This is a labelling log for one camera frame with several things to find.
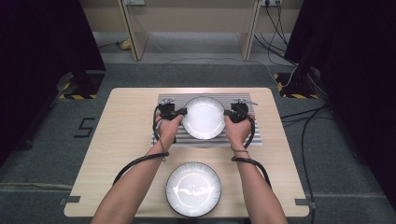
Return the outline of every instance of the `wall socket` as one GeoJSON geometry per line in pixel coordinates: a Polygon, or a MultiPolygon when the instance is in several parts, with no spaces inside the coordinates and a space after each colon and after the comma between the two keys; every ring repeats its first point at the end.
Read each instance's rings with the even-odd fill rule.
{"type": "MultiPolygon", "coordinates": [[[[268,7],[277,7],[282,5],[282,0],[270,0],[268,7]]],[[[262,6],[265,6],[265,0],[262,0],[262,6]]]]}
{"type": "Polygon", "coordinates": [[[145,0],[124,0],[123,1],[126,6],[144,6],[145,0]]]}

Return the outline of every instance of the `carpeted floor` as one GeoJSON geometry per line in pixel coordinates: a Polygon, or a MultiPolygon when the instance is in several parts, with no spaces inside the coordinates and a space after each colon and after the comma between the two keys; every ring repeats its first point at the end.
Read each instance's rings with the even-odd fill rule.
{"type": "MultiPolygon", "coordinates": [[[[270,66],[271,74],[289,68],[270,66]]],[[[287,99],[264,65],[230,64],[127,64],[108,63],[106,76],[94,100],[56,99],[33,139],[33,148],[14,151],[0,168],[0,223],[89,223],[90,218],[64,215],[63,200],[69,195],[94,135],[83,134],[79,125],[96,127],[107,97],[114,88],[142,87],[266,87],[273,91],[280,116],[318,108],[323,99],[287,99]]],[[[64,87],[69,75],[59,83],[64,87]]],[[[312,119],[304,134],[306,166],[318,208],[315,223],[394,223],[396,214],[369,168],[354,156],[342,126],[324,111],[312,119]]],[[[304,121],[284,122],[304,190],[309,190],[302,163],[304,121]]],[[[289,218],[290,223],[309,223],[311,216],[289,218]]],[[[166,219],[166,223],[175,223],[166,219]]],[[[240,219],[204,219],[199,223],[241,223],[240,219]]],[[[134,223],[164,223],[137,219],[134,223]]]]}

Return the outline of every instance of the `black partition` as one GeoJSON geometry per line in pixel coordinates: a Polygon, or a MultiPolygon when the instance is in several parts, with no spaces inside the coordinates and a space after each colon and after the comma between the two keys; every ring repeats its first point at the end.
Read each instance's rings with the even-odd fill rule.
{"type": "Polygon", "coordinates": [[[105,66],[78,0],[0,2],[0,165],[34,132],[68,72],[105,66]]]}
{"type": "Polygon", "coordinates": [[[315,66],[358,155],[396,208],[395,1],[305,0],[286,57],[315,66]],[[323,12],[334,11],[323,22],[323,12]],[[313,38],[328,29],[324,39],[313,38]]]}

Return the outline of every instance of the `white plate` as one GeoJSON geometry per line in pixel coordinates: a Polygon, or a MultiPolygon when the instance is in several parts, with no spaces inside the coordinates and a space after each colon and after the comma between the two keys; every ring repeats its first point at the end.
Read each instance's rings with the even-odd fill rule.
{"type": "Polygon", "coordinates": [[[192,137],[211,139],[224,130],[224,107],[219,101],[200,96],[190,100],[186,107],[183,127],[192,137]]]}
{"type": "Polygon", "coordinates": [[[166,183],[169,204],[185,217],[201,217],[209,213],[218,204],[220,194],[219,177],[200,162],[179,166],[166,183]]]}

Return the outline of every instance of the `person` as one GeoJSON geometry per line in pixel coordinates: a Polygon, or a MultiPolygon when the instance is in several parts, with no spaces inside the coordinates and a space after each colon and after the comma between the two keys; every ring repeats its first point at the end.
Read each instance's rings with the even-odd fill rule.
{"type": "MultiPolygon", "coordinates": [[[[146,155],[167,152],[174,142],[178,126],[183,118],[179,115],[173,120],[163,119],[159,128],[160,140],[146,155]]],[[[243,120],[233,123],[228,116],[225,116],[224,120],[225,132],[234,156],[249,159],[243,144],[250,134],[250,122],[243,120]]],[[[125,173],[99,204],[92,223],[132,223],[161,162],[163,162],[161,157],[143,161],[125,173]]],[[[240,161],[236,165],[251,223],[287,223],[279,200],[256,166],[240,161]]]]}

